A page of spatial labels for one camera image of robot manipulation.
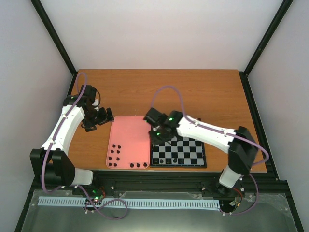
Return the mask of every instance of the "purple cable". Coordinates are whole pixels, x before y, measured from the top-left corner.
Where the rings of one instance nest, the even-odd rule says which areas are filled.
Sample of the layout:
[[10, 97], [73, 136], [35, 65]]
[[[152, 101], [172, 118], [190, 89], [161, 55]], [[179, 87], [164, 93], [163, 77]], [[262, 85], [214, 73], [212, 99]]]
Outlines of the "purple cable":
[[252, 178], [252, 180], [253, 180], [253, 182], [254, 182], [254, 185], [255, 185], [255, 188], [256, 188], [256, 198], [255, 198], [255, 202], [253, 203], [253, 205], [250, 206], [249, 209], [246, 209], [246, 210], [244, 210], [244, 211], [242, 211], [242, 212], [240, 212], [240, 213], [232, 213], [231, 215], [242, 215], [242, 214], [244, 214], [244, 213], [247, 213], [247, 212], [249, 212], [250, 210], [252, 210], [252, 209], [256, 206], [256, 204], [257, 204], [257, 201], [258, 201], [258, 199], [259, 199], [259, 188], [258, 188], [258, 186], [257, 186], [257, 183], [256, 183], [256, 181], [255, 181], [253, 175], [249, 174], [249, 176]]
[[[161, 87], [160, 89], [158, 89], [157, 92], [154, 94], [153, 99], [152, 99], [152, 101], [151, 101], [151, 107], [153, 107], [154, 102], [155, 102], [155, 98], [157, 97], [157, 95], [159, 94], [159, 92], [161, 92], [162, 90], [164, 90], [164, 89], [166, 89], [166, 88], [171, 88], [171, 89], [173, 89], [173, 90], [178, 94], [178, 98], [179, 98], [179, 100], [180, 100], [180, 105], [181, 105], [181, 108], [182, 108], [182, 112], [183, 112], [184, 118], [187, 119], [189, 122], [195, 124], [195, 122], [192, 121], [192, 120], [187, 116], [187, 114], [185, 113], [182, 95], [181, 95], [180, 91], [179, 91], [177, 88], [175, 88], [174, 86], [163, 86], [163, 87]], [[200, 125], [200, 124], [198, 124], [197, 126], [198, 126], [198, 127], [201, 127], [201, 128], [204, 128], [204, 129], [207, 129], [207, 130], [210, 130], [210, 131], [213, 131], [213, 132], [216, 132], [216, 133], [219, 133], [219, 134], [224, 134], [224, 131], [222, 131], [222, 130], [217, 130], [217, 129], [214, 129], [214, 128], [211, 128], [211, 127], [208, 127], [208, 126], [204, 126], [204, 125]], [[252, 142], [252, 141], [250, 141], [249, 139], [245, 139], [245, 138], [240, 137], [240, 136], [235, 135], [235, 134], [226, 133], [226, 135], [232, 136], [232, 137], [234, 137], [234, 138], [236, 138], [236, 139], [239, 139], [239, 140], [242, 140], [242, 141], [244, 141], [244, 142], [246, 142], [246, 143], [249, 143], [249, 144], [251, 144], [251, 145], [257, 147], [258, 149], [260, 149], [260, 150], [265, 154], [265, 159], [263, 159], [263, 160], [261, 160], [261, 161], [259, 161], [259, 162], [254, 163], [253, 166], [258, 165], [258, 164], [261, 164], [261, 163], [265, 163], [265, 162], [269, 159], [269, 153], [268, 153], [262, 146], [260, 146], [259, 144], [256, 144], [255, 142]]]
[[[70, 114], [70, 112], [72, 111], [72, 109], [76, 106], [77, 102], [80, 100], [80, 98], [82, 97], [82, 95], [83, 95], [83, 93], [84, 93], [84, 91], [85, 91], [85, 89], [86, 89], [86, 85], [87, 85], [87, 75], [86, 75], [84, 72], [80, 72], [80, 73], [77, 75], [76, 80], [78, 81], [80, 75], [82, 75], [82, 74], [85, 76], [84, 87], [83, 87], [83, 89], [82, 89], [80, 95], [78, 96], [78, 98], [77, 98], [77, 99], [75, 100], [75, 102], [73, 103], [73, 105], [72, 105], [72, 106], [70, 107], [70, 109], [66, 112], [66, 114], [65, 114], [66, 117]], [[64, 120], [66, 120], [65, 117], [63, 117], [62, 120], [60, 121], [60, 123], [58, 124], [58, 126], [57, 126], [57, 128], [56, 128], [56, 130], [55, 130], [55, 133], [54, 133], [54, 135], [53, 135], [52, 140], [55, 140], [55, 139], [56, 139], [56, 137], [57, 137], [57, 135], [58, 135], [58, 133], [59, 133], [59, 131], [60, 131], [60, 128], [61, 128], [61, 126], [62, 126]], [[46, 169], [46, 164], [47, 164], [48, 155], [49, 155], [50, 150], [52, 149], [53, 144], [54, 144], [54, 143], [52, 143], [52, 142], [49, 144], [48, 149], [47, 149], [46, 154], [45, 154], [45, 157], [44, 157], [44, 160], [43, 160], [43, 165], [42, 165], [41, 183], [42, 183], [42, 189], [43, 189], [43, 191], [44, 191], [45, 193], [52, 193], [52, 192], [55, 192], [56, 190], [58, 190], [58, 189], [61, 188], [61, 186], [58, 186], [58, 187], [56, 187], [55, 189], [53, 189], [53, 190], [51, 190], [51, 191], [48, 191], [48, 190], [46, 189], [46, 186], [45, 186], [45, 169]]]
[[[110, 200], [110, 201], [106, 202], [104, 205], [100, 206], [99, 208], [97, 208], [97, 207], [94, 205], [93, 201], [91, 200], [90, 196], [88, 195], [87, 191], [84, 189], [84, 187], [83, 187], [83, 186], [80, 186], [80, 185], [78, 185], [78, 187], [84, 192], [84, 194], [86, 195], [86, 197], [88, 198], [90, 204], [92, 204], [92, 206], [94, 207], [94, 209], [95, 209], [99, 214], [101, 214], [103, 217], [105, 217], [105, 218], [107, 218], [107, 219], [109, 219], [109, 220], [120, 220], [120, 219], [123, 219], [123, 218], [126, 216], [126, 214], [127, 214], [127, 204], [126, 204], [126, 202], [125, 202], [124, 200], [122, 200], [122, 199], [113, 199], [113, 200]], [[103, 214], [102, 212], [100, 212], [100, 209], [104, 208], [105, 206], [107, 206], [108, 204], [110, 204], [110, 203], [112, 203], [112, 202], [121, 202], [122, 204], [124, 204], [124, 206], [125, 206], [125, 208], [126, 208], [126, 211], [125, 211], [125, 213], [124, 213], [122, 216], [120, 216], [120, 217], [115, 217], [115, 218], [114, 218], [114, 217], [106, 216], [105, 214]]]

